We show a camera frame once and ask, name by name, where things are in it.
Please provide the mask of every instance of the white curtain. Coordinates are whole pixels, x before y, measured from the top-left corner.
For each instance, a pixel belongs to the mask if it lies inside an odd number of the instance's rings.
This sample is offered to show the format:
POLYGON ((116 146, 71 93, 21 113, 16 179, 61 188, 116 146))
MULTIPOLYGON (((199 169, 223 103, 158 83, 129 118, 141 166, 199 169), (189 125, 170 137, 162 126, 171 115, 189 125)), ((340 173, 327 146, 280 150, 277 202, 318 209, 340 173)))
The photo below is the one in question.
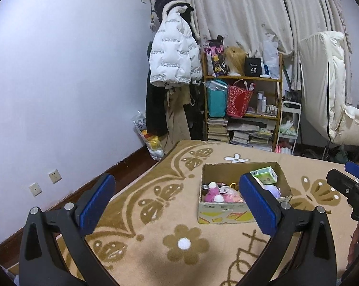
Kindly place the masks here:
POLYGON ((278 41, 279 51, 293 52, 292 31, 283 0, 186 0, 194 9, 202 44, 218 35, 226 46, 261 56, 263 40, 278 41))
POLYGON ((301 88, 298 42, 317 32, 334 30, 345 34, 346 102, 351 104, 350 43, 339 0, 285 0, 293 33, 292 89, 301 88))

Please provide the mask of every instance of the silver screw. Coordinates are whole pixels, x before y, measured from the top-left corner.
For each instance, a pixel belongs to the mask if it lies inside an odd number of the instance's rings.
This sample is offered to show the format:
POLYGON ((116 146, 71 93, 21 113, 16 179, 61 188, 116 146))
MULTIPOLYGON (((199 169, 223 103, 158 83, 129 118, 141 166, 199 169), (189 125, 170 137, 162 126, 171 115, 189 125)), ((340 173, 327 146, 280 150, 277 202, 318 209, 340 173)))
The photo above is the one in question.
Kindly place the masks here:
POLYGON ((30 210, 30 213, 35 215, 36 213, 38 213, 39 209, 37 207, 33 207, 31 210, 30 210))
POLYGON ((64 209, 67 211, 72 210, 75 207, 75 204, 73 204, 72 202, 68 202, 66 203, 66 205, 64 206, 64 209))
POLYGON ((291 205, 288 203, 288 202, 281 202, 281 207, 284 209, 284 210, 289 210, 291 208, 291 205))
POLYGON ((324 214, 324 213, 325 213, 325 209, 324 209, 321 205, 319 205, 319 206, 317 207, 317 212, 318 212, 318 213, 321 213, 321 214, 324 214))

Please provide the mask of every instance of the electrical outlet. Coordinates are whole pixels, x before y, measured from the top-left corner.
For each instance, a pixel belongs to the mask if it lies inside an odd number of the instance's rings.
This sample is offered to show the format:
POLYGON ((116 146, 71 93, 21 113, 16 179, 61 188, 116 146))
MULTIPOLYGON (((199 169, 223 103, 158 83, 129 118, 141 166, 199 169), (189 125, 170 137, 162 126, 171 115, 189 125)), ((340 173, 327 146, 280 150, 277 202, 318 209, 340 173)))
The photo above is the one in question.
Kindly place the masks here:
POLYGON ((36 197, 37 195, 42 193, 42 189, 40 188, 38 183, 33 183, 28 188, 30 188, 30 191, 31 191, 31 193, 33 194, 34 197, 36 197))
POLYGON ((55 184, 62 179, 61 175, 59 174, 58 170, 55 170, 51 173, 48 173, 51 181, 55 184))

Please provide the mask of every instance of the teal bag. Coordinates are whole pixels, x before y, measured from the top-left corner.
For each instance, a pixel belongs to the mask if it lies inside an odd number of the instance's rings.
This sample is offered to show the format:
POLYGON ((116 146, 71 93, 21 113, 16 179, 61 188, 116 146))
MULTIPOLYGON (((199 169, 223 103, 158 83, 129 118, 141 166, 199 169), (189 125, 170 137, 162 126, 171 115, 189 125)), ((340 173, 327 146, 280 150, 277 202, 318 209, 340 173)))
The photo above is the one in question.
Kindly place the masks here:
POLYGON ((225 117, 227 107, 228 85, 222 80, 211 80, 207 87, 207 106, 210 117, 225 117))

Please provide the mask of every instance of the white flower pattern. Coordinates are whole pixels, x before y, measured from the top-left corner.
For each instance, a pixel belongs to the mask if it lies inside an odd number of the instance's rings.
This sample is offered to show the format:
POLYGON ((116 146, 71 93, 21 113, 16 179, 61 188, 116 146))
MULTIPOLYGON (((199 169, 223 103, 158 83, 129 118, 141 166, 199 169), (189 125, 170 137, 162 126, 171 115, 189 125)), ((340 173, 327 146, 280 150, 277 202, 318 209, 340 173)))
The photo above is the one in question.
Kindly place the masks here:
POLYGON ((249 159, 242 159, 240 155, 236 153, 233 157, 224 157, 224 160, 231 161, 231 163, 247 162, 249 159))

